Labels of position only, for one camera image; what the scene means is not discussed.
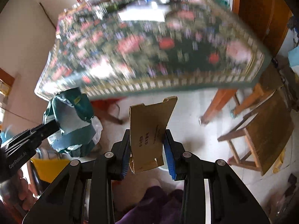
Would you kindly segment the person left hand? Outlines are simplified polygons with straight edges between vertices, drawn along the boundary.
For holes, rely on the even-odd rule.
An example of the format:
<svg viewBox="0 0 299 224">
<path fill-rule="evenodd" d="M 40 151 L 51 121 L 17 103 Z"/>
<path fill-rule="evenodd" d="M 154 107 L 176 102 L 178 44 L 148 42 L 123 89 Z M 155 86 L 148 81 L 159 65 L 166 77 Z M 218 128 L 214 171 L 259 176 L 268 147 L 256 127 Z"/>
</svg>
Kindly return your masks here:
<svg viewBox="0 0 299 224">
<path fill-rule="evenodd" d="M 13 207 L 21 214 L 26 214 L 36 202 L 21 169 L 9 180 L 1 183 L 1 197 L 4 204 Z"/>
</svg>

